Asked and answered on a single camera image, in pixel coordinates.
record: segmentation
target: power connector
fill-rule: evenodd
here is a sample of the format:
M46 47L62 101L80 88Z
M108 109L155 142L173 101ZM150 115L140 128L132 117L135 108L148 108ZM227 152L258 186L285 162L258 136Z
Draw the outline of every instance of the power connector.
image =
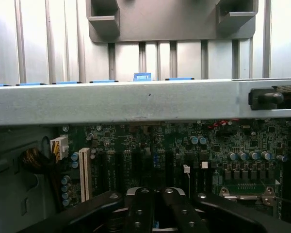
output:
M50 141L50 152L54 153L55 146L59 147L59 159L62 160L63 158L66 158L69 153L69 144L68 144L68 137L67 136L61 136L57 137Z

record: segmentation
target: white connector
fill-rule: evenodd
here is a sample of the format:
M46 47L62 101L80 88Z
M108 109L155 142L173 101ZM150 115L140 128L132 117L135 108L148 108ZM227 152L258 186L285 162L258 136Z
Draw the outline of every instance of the white connector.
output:
M191 168L186 164L183 165L184 173L190 173Z
M202 162L202 169L208 168L208 162Z
M61 136L57 137L53 140L50 141L50 152L53 153L53 145L58 143L59 145L59 157L60 160L68 156L69 153L69 145L68 145L68 137L66 136Z

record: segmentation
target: white power connector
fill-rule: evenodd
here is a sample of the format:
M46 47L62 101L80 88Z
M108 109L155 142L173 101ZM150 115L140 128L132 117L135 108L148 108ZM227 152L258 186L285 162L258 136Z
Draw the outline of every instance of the white power connector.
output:
M190 173L191 168L187 166L186 164L183 165L184 173Z
M61 137L57 137L51 140L50 141L51 153L53 153L52 152L53 145L57 142L59 143L59 157L60 157L60 160L62 160L63 158L67 157L69 153L68 137L61 136Z

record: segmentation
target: black latch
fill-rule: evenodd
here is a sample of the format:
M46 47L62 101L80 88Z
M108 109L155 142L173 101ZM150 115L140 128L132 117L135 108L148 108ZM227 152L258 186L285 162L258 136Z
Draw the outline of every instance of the black latch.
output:
M253 88L248 96L248 103L251 110L277 109L277 105L284 101L284 96L272 87Z

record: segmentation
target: motherboard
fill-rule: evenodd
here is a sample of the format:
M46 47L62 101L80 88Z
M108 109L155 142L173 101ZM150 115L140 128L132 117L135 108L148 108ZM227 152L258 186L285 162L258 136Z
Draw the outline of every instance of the motherboard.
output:
M266 197L282 196L289 119L64 126L59 134L69 145L58 162L65 208L109 190L178 187L281 218L281 201Z

